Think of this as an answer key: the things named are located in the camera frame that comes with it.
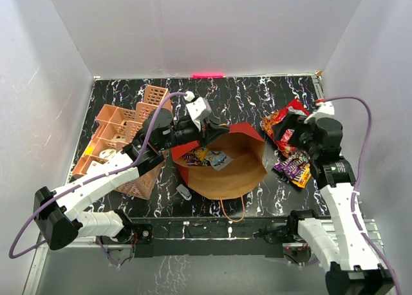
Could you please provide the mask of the yellow M&M's packet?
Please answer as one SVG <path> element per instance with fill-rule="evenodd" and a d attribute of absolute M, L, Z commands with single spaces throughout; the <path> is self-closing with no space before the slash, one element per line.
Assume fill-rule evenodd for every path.
<path fill-rule="evenodd" d="M 299 188 L 305 188 L 311 177 L 310 165 L 307 164 L 299 169 L 296 176 L 292 179 L 292 183 Z"/>
<path fill-rule="evenodd" d="M 200 161 L 203 162 L 208 154 L 209 150 L 206 147 L 197 147 L 192 150 L 194 156 Z"/>

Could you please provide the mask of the red candy bag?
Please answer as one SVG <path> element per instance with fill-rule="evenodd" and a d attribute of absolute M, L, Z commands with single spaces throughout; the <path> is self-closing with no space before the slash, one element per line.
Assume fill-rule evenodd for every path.
<path fill-rule="evenodd" d="M 261 121 L 261 129 L 265 134 L 274 142 L 278 150 L 282 153 L 284 157 L 289 157 L 291 152 L 295 150 L 290 143 L 290 137 L 292 136 L 294 130 L 286 129 L 283 130 L 283 134 L 277 134 L 281 131 L 282 123 L 288 114 L 296 114 L 299 116 L 307 117 L 309 112 L 304 108 L 302 102 L 299 99 L 294 99 L 289 102 L 284 108 L 272 112 L 269 116 L 266 116 Z"/>

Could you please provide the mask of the red paper bag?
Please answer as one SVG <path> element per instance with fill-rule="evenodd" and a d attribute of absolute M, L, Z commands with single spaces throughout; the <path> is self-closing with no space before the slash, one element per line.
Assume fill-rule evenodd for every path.
<path fill-rule="evenodd" d="M 251 192 L 267 174 L 263 165 L 265 141 L 247 122 L 231 124 L 228 129 L 228 133 L 206 146 L 209 153 L 225 154 L 227 157 L 222 162 L 209 166 L 188 165 L 183 156 L 198 149 L 198 141 L 174 147 L 171 154 L 186 186 L 194 192 L 209 200 L 218 200 L 220 204 L 225 200 L 241 200 L 241 218 L 229 219 L 236 223 L 245 218 L 243 196 Z"/>

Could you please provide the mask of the purple M&M's packet outside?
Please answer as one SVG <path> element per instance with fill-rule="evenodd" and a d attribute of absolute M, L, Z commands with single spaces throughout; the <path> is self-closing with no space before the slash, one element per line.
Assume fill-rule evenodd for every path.
<path fill-rule="evenodd" d="M 310 165 L 308 155 L 296 149 L 282 162 L 276 164 L 272 170 L 285 175 L 288 179 L 298 180 L 308 170 Z"/>

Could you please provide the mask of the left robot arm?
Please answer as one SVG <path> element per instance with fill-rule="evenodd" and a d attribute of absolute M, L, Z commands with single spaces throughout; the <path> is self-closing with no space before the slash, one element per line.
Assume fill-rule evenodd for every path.
<path fill-rule="evenodd" d="M 154 110 L 134 139 L 91 174 L 50 191 L 35 193 L 33 213 L 48 247 L 59 250 L 80 237 L 109 237 L 120 243 L 130 241 L 135 229 L 120 210 L 87 212 L 96 200 L 119 186 L 136 180 L 164 160 L 163 151 L 198 142 L 209 145 L 229 132 L 229 127 L 205 117 L 193 120 L 186 115 L 178 121 L 165 108 Z"/>

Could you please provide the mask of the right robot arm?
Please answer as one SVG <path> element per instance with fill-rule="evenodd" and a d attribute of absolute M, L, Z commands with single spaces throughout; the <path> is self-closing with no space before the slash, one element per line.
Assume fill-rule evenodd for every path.
<path fill-rule="evenodd" d="M 329 294 L 387 294 L 395 276 L 364 225 L 355 190 L 355 175 L 341 155 L 342 124 L 331 117 L 304 117 L 289 113 L 273 128 L 279 140 L 292 131 L 289 143 L 304 151 L 333 224 L 329 235 L 312 210 L 292 211 L 287 234 L 304 240 L 325 271 Z"/>

